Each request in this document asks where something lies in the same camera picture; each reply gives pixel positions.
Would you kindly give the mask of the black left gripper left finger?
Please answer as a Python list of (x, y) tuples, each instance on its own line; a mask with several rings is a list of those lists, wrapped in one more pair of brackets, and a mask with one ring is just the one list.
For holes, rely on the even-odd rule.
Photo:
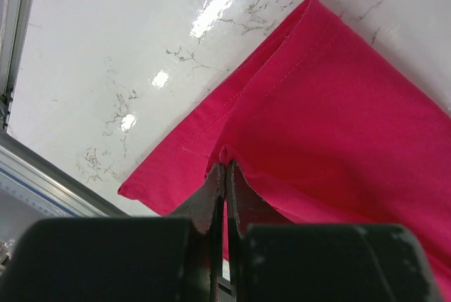
[(225, 170), (160, 218), (50, 218), (19, 239), (2, 301), (216, 301)]

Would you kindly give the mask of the magenta t shirt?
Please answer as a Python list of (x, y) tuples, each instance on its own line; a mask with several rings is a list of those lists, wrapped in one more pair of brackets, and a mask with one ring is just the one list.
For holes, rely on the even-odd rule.
[(236, 161), (293, 222), (394, 222), (450, 300), (450, 118), (319, 0), (304, 0), (119, 194), (165, 215)]

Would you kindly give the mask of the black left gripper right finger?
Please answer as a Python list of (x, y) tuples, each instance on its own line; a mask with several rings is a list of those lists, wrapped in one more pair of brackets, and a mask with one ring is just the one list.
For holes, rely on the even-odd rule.
[(237, 301), (442, 301), (419, 240), (402, 225), (295, 224), (231, 162), (225, 176)]

